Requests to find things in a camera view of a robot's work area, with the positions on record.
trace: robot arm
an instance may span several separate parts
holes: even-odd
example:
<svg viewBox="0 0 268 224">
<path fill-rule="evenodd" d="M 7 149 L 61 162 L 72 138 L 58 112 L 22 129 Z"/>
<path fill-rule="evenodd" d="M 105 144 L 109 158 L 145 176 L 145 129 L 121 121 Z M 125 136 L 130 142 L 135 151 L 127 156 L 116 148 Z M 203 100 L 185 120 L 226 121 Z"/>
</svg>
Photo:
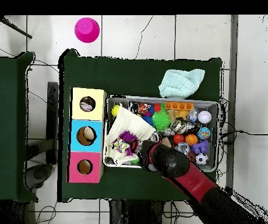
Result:
<svg viewBox="0 0 268 224">
<path fill-rule="evenodd" d="M 191 198 L 196 214 L 208 224 L 266 224 L 234 202 L 205 173 L 180 152 L 152 141 L 142 142 L 138 155 L 140 165 L 149 164 Z"/>
</svg>

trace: blue box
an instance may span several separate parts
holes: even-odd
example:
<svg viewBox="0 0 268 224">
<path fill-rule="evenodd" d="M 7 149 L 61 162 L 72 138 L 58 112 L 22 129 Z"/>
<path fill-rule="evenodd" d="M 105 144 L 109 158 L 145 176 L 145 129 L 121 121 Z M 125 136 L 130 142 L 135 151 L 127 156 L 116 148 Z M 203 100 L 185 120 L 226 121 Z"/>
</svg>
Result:
<svg viewBox="0 0 268 224">
<path fill-rule="evenodd" d="M 89 121 L 89 120 L 72 120 L 71 131 L 71 150 L 77 152 L 102 152 L 102 140 L 103 140 L 103 122 L 102 121 Z M 81 127 L 91 127 L 96 132 L 97 138 L 91 144 L 84 146 L 77 140 L 77 132 Z"/>
</svg>

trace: shape sorter box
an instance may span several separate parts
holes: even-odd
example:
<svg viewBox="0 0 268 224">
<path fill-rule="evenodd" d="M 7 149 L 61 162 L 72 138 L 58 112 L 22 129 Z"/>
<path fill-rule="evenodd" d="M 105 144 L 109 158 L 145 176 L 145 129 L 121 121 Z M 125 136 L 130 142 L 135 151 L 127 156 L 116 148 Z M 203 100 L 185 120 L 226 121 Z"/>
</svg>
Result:
<svg viewBox="0 0 268 224">
<path fill-rule="evenodd" d="M 92 111 L 85 112 L 80 108 L 80 101 L 84 97 L 91 97 L 96 106 Z M 72 101 L 72 119 L 74 120 L 104 120 L 104 105 L 106 92 L 101 89 L 85 89 L 73 87 L 70 100 Z"/>
<path fill-rule="evenodd" d="M 80 102 L 90 97 L 95 106 L 92 111 L 83 111 Z M 67 182 L 99 183 L 103 174 L 103 126 L 106 92 L 100 89 L 73 87 L 70 91 L 70 134 L 68 148 Z M 82 135 L 84 127 L 93 130 L 93 141 L 83 145 L 77 136 Z M 83 174 L 79 168 L 81 161 L 90 165 L 89 171 Z"/>
</svg>

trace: pink cup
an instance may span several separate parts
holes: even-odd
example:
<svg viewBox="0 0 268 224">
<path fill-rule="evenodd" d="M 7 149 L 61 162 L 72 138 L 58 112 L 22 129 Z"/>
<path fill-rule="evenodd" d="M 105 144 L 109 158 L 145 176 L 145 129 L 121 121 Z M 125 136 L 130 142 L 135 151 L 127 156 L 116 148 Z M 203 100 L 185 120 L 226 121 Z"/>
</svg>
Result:
<svg viewBox="0 0 268 224">
<path fill-rule="evenodd" d="M 92 18 L 82 18 L 75 25 L 75 35 L 82 42 L 91 43 L 95 41 L 99 33 L 99 25 Z"/>
</svg>

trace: metal tray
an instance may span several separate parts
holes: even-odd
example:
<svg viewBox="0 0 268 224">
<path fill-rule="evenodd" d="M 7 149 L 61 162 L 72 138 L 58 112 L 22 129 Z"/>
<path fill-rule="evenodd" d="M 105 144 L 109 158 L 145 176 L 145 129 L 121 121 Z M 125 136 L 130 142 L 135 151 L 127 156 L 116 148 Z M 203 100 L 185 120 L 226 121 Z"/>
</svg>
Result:
<svg viewBox="0 0 268 224">
<path fill-rule="evenodd" d="M 105 100 L 105 114 L 107 115 L 107 120 L 104 126 L 104 138 L 109 133 L 113 122 L 113 116 L 111 114 L 111 108 L 115 104 L 122 104 L 124 108 L 128 109 L 128 103 L 134 101 L 138 103 L 165 103 L 165 102 L 191 102 L 199 111 L 209 111 L 211 114 L 211 121 L 208 124 L 202 124 L 202 126 L 207 127 L 211 131 L 211 137 L 209 138 L 209 162 L 206 165 L 199 165 L 199 168 L 204 172 L 212 172 L 218 166 L 218 146 L 219 146 L 219 119 L 220 119 L 220 104 L 213 101 L 201 101 L 201 100 L 183 100 L 183 99 L 166 99 L 166 98 L 151 98 L 151 97 L 139 97 L 139 96 L 115 96 L 109 95 Z M 141 168 L 139 165 L 131 164 L 130 162 L 124 163 L 122 166 L 117 166 L 113 164 L 111 158 L 105 158 L 105 150 L 103 148 L 103 163 L 109 167 L 130 167 L 130 168 Z"/>
</svg>

